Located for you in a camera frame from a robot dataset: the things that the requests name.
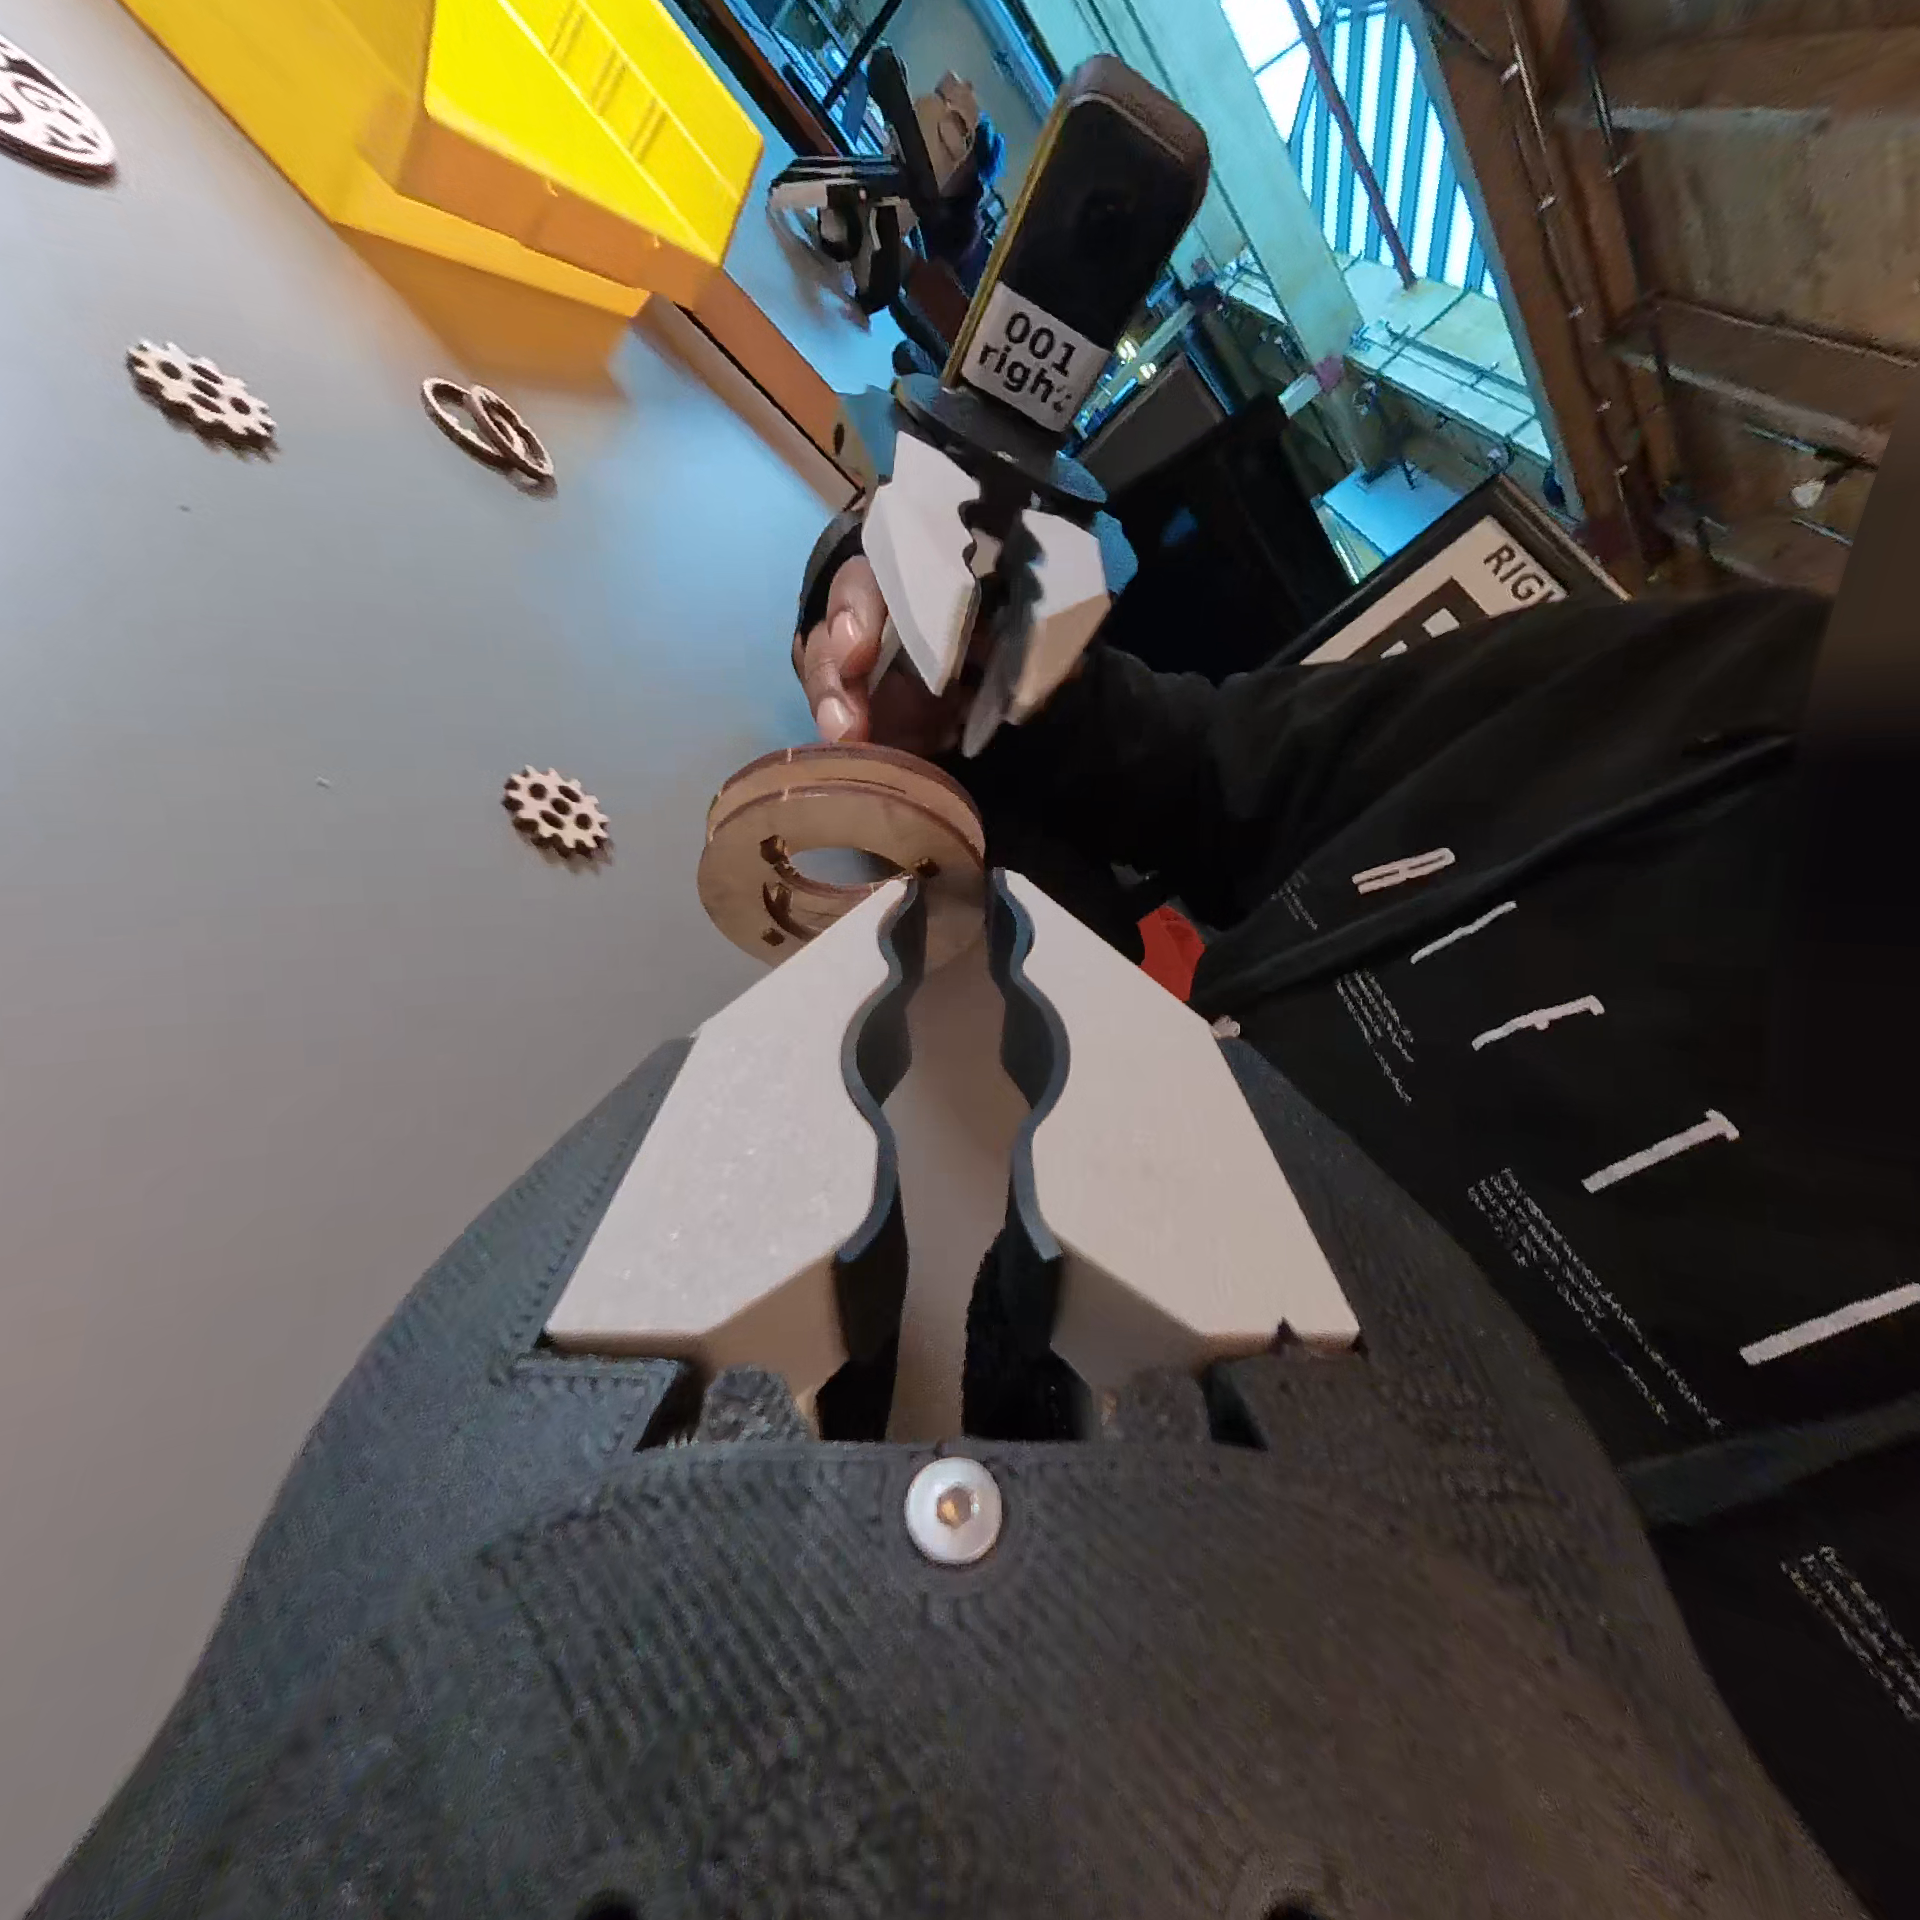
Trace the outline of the small wooden gear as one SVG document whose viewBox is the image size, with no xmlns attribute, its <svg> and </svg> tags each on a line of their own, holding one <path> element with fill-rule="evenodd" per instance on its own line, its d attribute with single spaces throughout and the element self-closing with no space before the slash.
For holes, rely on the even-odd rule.
<svg viewBox="0 0 1920 1920">
<path fill-rule="evenodd" d="M 162 405 L 193 435 L 220 435 L 220 449 L 243 449 L 243 452 L 272 449 L 265 400 L 243 376 L 230 376 L 220 363 L 193 363 L 177 346 L 130 346 L 127 376 L 130 376 L 130 392 L 147 405 Z"/>
<path fill-rule="evenodd" d="M 593 791 L 576 791 L 573 774 L 519 765 L 497 781 L 497 813 L 517 817 L 517 836 L 561 864 L 602 864 L 610 856 L 610 813 Z"/>
</svg>

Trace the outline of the wooden ring base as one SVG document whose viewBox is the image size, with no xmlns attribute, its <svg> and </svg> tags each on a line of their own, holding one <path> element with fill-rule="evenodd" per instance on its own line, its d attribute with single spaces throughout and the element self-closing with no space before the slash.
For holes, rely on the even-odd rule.
<svg viewBox="0 0 1920 1920">
<path fill-rule="evenodd" d="M 987 813 L 955 774 L 875 740 L 749 761 L 703 817 L 703 913 L 727 942 L 788 961 L 882 884 L 923 884 L 948 966 L 987 936 Z"/>
</svg>

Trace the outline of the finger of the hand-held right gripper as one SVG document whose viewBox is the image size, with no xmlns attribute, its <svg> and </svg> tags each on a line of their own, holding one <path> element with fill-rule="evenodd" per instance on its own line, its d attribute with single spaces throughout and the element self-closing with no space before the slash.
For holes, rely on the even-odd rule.
<svg viewBox="0 0 1920 1920">
<path fill-rule="evenodd" d="M 987 478 L 936 449 L 895 449 L 858 527 L 895 646 L 931 692 L 963 683 L 977 633 L 977 509 Z"/>
<path fill-rule="evenodd" d="M 1098 540 L 1067 519 L 1017 519 L 990 586 L 990 655 L 963 723 L 963 761 L 987 761 L 1002 723 L 1040 720 L 1110 615 Z"/>
</svg>

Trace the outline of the person's right forearm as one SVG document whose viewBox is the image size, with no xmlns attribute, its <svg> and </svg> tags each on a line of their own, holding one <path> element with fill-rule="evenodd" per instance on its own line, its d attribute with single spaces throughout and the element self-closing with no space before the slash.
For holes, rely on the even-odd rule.
<svg viewBox="0 0 1920 1920">
<path fill-rule="evenodd" d="M 990 828 L 1169 884 L 1252 920 L 1287 872 L 1356 884 L 1423 851 L 1454 872 L 1665 817 L 1794 750 L 1836 600 L 1544 600 L 1404 655 L 1149 672 L 1124 646 L 987 761 L 955 761 Z"/>
</svg>

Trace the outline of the yellow plastic bin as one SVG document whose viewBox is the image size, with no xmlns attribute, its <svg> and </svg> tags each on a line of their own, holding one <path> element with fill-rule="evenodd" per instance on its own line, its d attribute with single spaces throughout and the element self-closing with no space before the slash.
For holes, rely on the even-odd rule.
<svg viewBox="0 0 1920 1920">
<path fill-rule="evenodd" d="M 343 235 L 633 318 L 727 278 L 765 130 L 653 0 L 130 0 Z"/>
</svg>

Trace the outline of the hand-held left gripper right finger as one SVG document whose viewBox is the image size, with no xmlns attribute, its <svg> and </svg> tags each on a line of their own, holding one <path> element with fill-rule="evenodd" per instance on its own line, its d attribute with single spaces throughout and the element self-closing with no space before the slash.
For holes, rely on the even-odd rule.
<svg viewBox="0 0 1920 1920">
<path fill-rule="evenodd" d="M 1191 1007 L 1033 872 L 990 872 L 1008 1166 L 1002 1312 L 1079 1379 L 1356 1353 L 1356 1312 Z"/>
</svg>

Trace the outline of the person's right hand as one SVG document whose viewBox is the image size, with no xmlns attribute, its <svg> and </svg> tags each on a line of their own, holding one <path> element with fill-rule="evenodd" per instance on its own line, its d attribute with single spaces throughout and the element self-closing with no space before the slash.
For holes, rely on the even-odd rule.
<svg viewBox="0 0 1920 1920">
<path fill-rule="evenodd" d="M 963 750 L 963 692 L 931 692 L 915 672 L 875 672 L 886 633 L 886 600 L 868 557 L 845 557 L 824 581 L 806 586 L 795 615 L 795 683 L 822 740 L 875 740 L 906 761 Z"/>
</svg>

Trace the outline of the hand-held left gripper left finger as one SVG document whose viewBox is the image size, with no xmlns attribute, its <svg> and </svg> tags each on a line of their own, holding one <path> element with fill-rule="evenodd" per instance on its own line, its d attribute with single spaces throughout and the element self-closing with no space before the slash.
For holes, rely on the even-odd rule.
<svg viewBox="0 0 1920 1920">
<path fill-rule="evenodd" d="M 573 1357 L 765 1365 L 822 1400 L 895 1357 L 895 1090 L 923 982 L 923 884 L 895 872 L 687 1047 L 548 1342 Z"/>
</svg>

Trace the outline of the swirl-cut wooden disc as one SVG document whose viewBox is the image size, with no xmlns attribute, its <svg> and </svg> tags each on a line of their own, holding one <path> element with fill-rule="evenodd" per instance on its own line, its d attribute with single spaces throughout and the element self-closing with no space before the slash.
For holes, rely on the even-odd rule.
<svg viewBox="0 0 1920 1920">
<path fill-rule="evenodd" d="M 59 181 L 117 171 L 110 125 L 13 38 L 0 38 L 0 157 L 59 171 Z"/>
</svg>

